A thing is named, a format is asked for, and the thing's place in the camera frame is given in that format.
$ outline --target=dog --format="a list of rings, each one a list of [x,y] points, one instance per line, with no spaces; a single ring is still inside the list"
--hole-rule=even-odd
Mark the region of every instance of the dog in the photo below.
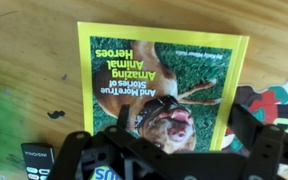
[[[174,71],[161,63],[155,52],[155,43],[148,41],[131,42],[133,59],[143,61],[142,71],[156,72],[154,81],[132,78],[130,81],[145,81],[147,89],[154,89],[155,95],[131,96],[127,94],[103,94],[101,87],[112,80],[111,71],[103,66],[93,74],[93,92],[109,115],[117,118],[121,106],[130,105],[129,130],[138,133],[161,148],[166,153],[194,150],[196,129],[189,109],[181,104],[215,105],[221,99],[206,101],[185,99],[196,91],[211,88],[216,80],[197,84],[183,94],[178,94],[178,85]]]

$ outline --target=dog's open mouth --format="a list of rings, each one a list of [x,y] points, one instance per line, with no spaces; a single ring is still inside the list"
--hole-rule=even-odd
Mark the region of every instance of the dog's open mouth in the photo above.
[[[157,116],[156,120],[158,121],[164,118],[171,118],[176,121],[185,122],[189,125],[193,124],[193,119],[191,118],[191,112],[183,108],[176,108],[168,112],[163,112],[159,116]]]

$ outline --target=green grass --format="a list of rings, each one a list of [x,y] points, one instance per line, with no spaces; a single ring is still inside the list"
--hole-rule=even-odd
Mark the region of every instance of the green grass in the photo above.
[[[95,57],[95,49],[129,49],[130,40],[112,39],[102,37],[91,37],[91,56]],[[210,79],[217,79],[217,85],[196,92],[189,96],[189,99],[207,100],[221,98],[224,86],[225,76],[231,56],[230,49],[218,49],[199,46],[187,46],[178,44],[156,43],[156,53],[161,62],[173,69],[177,75],[179,93],[186,92],[188,89]],[[199,52],[210,54],[222,54],[223,59],[196,58],[192,56],[179,56],[175,51]],[[107,58],[92,59],[92,72],[94,73],[99,67],[106,62]],[[108,116],[98,105],[97,101],[93,102],[94,106],[94,131],[107,123],[114,123],[116,119]],[[197,128],[196,151],[205,152],[209,150],[217,111],[219,105],[185,105],[191,109],[192,116]]]

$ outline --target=yellow book border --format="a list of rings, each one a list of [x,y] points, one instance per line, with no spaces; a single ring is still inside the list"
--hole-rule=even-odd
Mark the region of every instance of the yellow book border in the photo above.
[[[161,43],[173,43],[212,48],[232,49],[223,98],[212,136],[210,150],[219,150],[226,131],[226,123],[234,100],[249,37],[207,32],[194,32],[139,26],[112,25],[101,23],[78,22],[78,38],[83,89],[83,110],[85,130],[93,134],[93,103],[91,80],[90,37],[120,38],[145,40]]]

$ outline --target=wood grain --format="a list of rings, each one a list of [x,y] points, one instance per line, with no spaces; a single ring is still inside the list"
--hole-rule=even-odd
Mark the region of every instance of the wood grain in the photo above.
[[[26,179],[21,143],[83,130],[77,21],[249,35],[240,83],[288,80],[288,1],[0,0],[0,179]]]

